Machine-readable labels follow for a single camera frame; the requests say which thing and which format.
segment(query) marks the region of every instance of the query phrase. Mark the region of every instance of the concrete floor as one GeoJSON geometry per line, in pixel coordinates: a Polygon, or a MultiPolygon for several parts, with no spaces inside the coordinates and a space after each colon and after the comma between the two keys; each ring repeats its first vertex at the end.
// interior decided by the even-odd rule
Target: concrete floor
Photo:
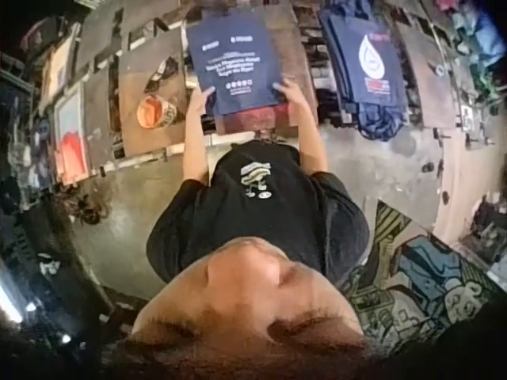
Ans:
{"type": "MultiPolygon", "coordinates": [[[[422,173],[426,162],[437,167],[442,149],[431,130],[406,130],[390,142],[369,141],[353,129],[322,128],[330,168],[345,183],[351,197],[365,210],[371,228],[382,199],[423,226],[436,220],[440,181],[422,173]]],[[[208,150],[210,167],[230,149],[208,150]]],[[[145,257],[145,244],[157,217],[181,183],[181,155],[167,162],[123,169],[95,180],[96,196],[110,204],[110,216],[97,226],[74,223],[77,250],[98,281],[126,295],[154,296],[163,286],[145,257]]]]}

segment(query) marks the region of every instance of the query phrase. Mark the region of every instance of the logo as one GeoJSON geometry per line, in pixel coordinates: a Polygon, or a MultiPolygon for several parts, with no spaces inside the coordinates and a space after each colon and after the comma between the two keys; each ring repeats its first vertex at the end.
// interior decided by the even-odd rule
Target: logo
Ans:
{"type": "Polygon", "coordinates": [[[359,47],[359,62],[363,71],[370,78],[381,79],[386,73],[382,57],[370,43],[368,36],[364,36],[359,47]]]}

